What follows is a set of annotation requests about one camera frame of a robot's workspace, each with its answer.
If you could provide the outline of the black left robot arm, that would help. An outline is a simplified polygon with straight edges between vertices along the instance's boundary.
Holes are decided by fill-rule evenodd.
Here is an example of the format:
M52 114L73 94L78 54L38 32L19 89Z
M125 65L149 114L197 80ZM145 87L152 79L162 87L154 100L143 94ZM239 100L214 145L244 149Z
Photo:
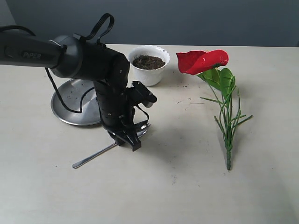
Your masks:
M70 36L42 41L1 28L0 63L45 67L60 78L92 81L103 127L118 144L126 142L133 151L141 147L133 118L142 84L133 81L127 87L130 63L122 53Z

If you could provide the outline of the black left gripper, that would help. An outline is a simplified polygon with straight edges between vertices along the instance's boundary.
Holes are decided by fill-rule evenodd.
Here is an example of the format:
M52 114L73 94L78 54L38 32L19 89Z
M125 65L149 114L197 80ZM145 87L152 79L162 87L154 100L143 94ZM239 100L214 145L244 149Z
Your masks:
M136 131L137 124L134 124L132 119L126 119L123 116L120 118L104 116L102 125L118 146L128 143L133 152L141 148L142 144L139 138L142 136L142 131Z

